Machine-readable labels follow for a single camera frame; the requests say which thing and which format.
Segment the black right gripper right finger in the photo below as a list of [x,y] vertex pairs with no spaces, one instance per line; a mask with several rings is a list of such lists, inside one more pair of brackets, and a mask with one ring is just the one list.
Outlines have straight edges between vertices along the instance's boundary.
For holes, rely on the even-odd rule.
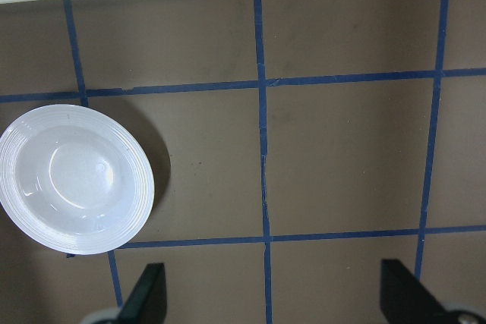
[[448,310],[397,259],[380,263],[380,310],[388,323],[464,323],[469,313]]

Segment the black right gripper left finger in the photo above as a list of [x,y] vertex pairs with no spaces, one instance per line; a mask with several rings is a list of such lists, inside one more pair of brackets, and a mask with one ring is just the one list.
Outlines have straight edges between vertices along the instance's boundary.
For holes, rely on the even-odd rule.
[[118,323],[164,323],[167,301],[164,264],[147,264],[118,314]]

